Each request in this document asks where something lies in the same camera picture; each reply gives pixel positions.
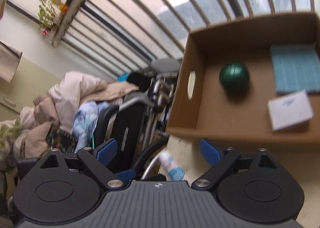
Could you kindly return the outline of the white small box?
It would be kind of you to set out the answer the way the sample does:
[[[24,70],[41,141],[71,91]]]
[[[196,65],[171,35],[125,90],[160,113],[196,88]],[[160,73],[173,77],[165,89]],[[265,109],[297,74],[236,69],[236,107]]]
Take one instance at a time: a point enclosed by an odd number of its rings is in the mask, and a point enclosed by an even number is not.
[[[274,132],[304,125],[314,116],[306,90],[269,100],[267,108]]]

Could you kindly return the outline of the pink blue cream tube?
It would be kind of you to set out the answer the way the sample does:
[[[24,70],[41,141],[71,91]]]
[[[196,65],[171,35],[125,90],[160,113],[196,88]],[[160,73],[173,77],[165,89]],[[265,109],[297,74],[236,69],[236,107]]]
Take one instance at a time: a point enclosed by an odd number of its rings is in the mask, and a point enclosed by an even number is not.
[[[172,181],[186,181],[191,185],[193,181],[187,176],[185,170],[178,166],[177,161],[167,150],[160,153],[159,161]]]

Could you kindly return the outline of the potted plant on sill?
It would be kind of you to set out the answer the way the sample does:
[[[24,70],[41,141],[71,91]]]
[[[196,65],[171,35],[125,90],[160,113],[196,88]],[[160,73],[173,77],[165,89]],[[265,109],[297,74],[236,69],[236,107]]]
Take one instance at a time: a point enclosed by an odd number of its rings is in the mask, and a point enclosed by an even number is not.
[[[65,15],[68,5],[62,0],[39,0],[39,29],[47,36],[58,24],[57,18]]]

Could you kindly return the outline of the dark green ball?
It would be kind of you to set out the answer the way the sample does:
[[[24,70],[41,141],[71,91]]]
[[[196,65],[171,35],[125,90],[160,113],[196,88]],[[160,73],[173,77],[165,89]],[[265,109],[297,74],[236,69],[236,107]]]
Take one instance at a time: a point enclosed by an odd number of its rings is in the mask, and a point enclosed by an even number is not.
[[[219,73],[219,82],[227,93],[243,93],[249,89],[250,73],[243,63],[224,65]]]

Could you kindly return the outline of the pile of clothes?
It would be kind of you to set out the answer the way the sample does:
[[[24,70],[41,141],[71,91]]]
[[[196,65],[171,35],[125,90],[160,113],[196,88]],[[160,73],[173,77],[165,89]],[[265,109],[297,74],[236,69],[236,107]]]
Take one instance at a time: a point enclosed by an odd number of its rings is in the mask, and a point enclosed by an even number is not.
[[[24,158],[42,157],[52,146],[46,142],[51,127],[71,133],[79,107],[88,101],[113,101],[138,87],[126,81],[108,84],[92,75],[68,72],[59,84],[22,108],[14,120],[1,121],[1,170],[10,171]]]

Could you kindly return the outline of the brown cardboard box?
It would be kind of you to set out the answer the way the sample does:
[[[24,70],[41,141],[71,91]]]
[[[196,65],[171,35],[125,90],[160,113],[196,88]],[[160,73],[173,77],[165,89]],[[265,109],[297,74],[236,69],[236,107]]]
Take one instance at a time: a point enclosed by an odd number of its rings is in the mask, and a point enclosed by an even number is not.
[[[247,17],[191,32],[187,39],[167,131],[184,139],[208,138],[247,148],[319,147],[319,95],[310,96],[314,116],[306,125],[273,131],[267,104],[277,97],[270,48],[311,45],[319,49],[314,12]],[[228,93],[223,66],[240,62],[249,86]]]

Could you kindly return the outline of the teal striped cloth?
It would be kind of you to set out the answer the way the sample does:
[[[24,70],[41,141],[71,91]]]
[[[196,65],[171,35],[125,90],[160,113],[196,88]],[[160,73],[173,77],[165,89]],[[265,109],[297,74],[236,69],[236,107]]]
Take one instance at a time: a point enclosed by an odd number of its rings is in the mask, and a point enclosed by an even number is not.
[[[277,94],[319,93],[319,56],[313,45],[270,47]]]

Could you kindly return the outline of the black wheelchair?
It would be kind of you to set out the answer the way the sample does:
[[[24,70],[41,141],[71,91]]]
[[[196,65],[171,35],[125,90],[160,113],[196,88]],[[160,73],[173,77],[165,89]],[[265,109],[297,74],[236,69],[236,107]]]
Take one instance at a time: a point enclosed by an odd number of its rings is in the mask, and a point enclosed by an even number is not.
[[[162,68],[157,71],[155,79],[131,73],[125,81],[136,85],[137,91],[113,101],[83,103],[73,119],[71,133],[51,127],[46,142],[52,146],[51,149],[70,154],[85,147],[96,148],[108,139],[115,139],[117,154],[107,167],[114,173],[134,169],[137,174],[134,160],[141,136],[149,131],[146,122],[151,112],[160,110],[161,101],[171,101],[174,86],[165,83],[164,77],[175,77],[179,69],[180,64],[169,59],[162,60]]]

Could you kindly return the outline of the metal window railing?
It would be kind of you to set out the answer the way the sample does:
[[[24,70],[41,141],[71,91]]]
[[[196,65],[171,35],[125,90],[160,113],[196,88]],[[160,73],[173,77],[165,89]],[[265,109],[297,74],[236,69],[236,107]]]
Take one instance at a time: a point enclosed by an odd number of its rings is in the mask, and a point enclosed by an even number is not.
[[[183,56],[190,31],[281,12],[319,11],[319,0],[62,0],[57,26],[43,36],[39,0],[7,0],[1,37],[36,65],[62,76],[81,71],[114,79],[156,59]]]

